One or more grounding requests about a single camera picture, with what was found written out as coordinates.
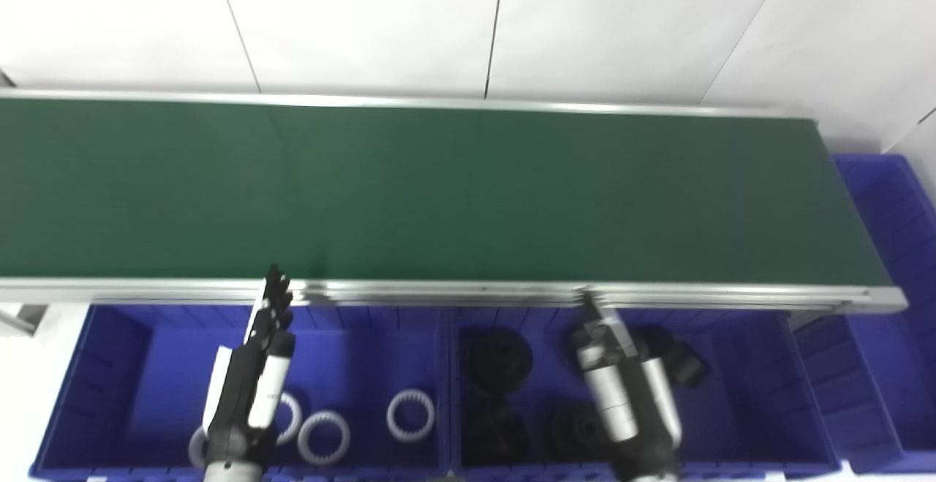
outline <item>blue storage bin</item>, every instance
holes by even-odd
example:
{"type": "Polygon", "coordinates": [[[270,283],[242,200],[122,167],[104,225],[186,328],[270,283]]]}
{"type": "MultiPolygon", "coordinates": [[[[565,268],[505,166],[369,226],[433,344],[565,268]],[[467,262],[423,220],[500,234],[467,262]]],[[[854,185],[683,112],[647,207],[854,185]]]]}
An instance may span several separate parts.
{"type": "Polygon", "coordinates": [[[836,155],[910,308],[819,319],[796,341],[835,448],[855,472],[936,472],[936,213],[899,155],[836,155]]]}
{"type": "MultiPolygon", "coordinates": [[[[448,311],[294,308],[285,390],[304,416],[334,409],[351,428],[344,459],[307,465],[295,441],[276,449],[271,480],[412,480],[448,471],[448,418],[412,445],[385,424],[392,396],[424,390],[448,415],[448,311]]],[[[247,306],[93,306],[32,475],[61,481],[200,480],[187,445],[200,425],[218,345],[244,337],[247,306]]]]}
{"type": "MultiPolygon", "coordinates": [[[[789,478],[839,469],[782,312],[622,311],[629,326],[662,325],[712,366],[699,388],[674,388],[682,418],[678,455],[683,478],[789,478]]],[[[566,399],[591,395],[565,341],[581,322],[574,309],[458,309],[452,353],[452,442],[455,473],[471,482],[613,480],[605,463],[554,463],[544,450],[549,413],[566,399]],[[532,456],[522,465],[464,465],[461,422],[485,396],[462,373],[478,329],[512,328],[534,353],[529,377],[508,401],[524,419],[532,456]]]]}

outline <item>white wall panel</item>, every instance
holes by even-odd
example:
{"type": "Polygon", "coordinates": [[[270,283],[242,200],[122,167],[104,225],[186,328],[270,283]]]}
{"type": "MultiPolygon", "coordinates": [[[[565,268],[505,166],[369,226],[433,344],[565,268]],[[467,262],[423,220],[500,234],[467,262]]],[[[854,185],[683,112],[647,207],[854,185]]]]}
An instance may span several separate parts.
{"type": "Polygon", "coordinates": [[[0,0],[21,88],[255,90],[224,0],[0,0]]]}
{"type": "Polygon", "coordinates": [[[497,0],[231,0],[263,92],[480,96],[497,0]]]}
{"type": "Polygon", "coordinates": [[[889,152],[909,159],[929,199],[936,203],[936,116],[911,129],[889,152]]]}
{"type": "Polygon", "coordinates": [[[766,0],[705,103],[806,106],[846,148],[887,142],[936,105],[934,12],[936,0],[766,0]]]}
{"type": "Polygon", "coordinates": [[[763,0],[501,0],[491,98],[698,103],[763,0]]]}

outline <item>black plastic part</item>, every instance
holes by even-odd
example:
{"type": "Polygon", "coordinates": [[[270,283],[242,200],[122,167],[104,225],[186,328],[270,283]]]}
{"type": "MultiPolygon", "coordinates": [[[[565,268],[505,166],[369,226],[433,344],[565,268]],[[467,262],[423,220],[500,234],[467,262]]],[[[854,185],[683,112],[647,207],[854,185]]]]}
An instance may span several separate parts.
{"type": "Polygon", "coordinates": [[[529,343],[506,328],[479,333],[469,353],[468,375],[478,388],[492,395],[517,390],[532,369],[529,343]]]}
{"type": "Polygon", "coordinates": [[[524,420],[505,399],[483,399],[465,416],[461,448],[466,466],[512,464],[529,458],[524,420]]]}
{"type": "Polygon", "coordinates": [[[634,330],[646,343],[649,358],[661,358],[669,381],[685,388],[696,388],[712,371],[708,363],[665,328],[641,326],[634,330]]]}
{"type": "Polygon", "coordinates": [[[546,448],[556,462],[607,462],[611,440],[594,402],[563,402],[549,416],[546,448]]]}

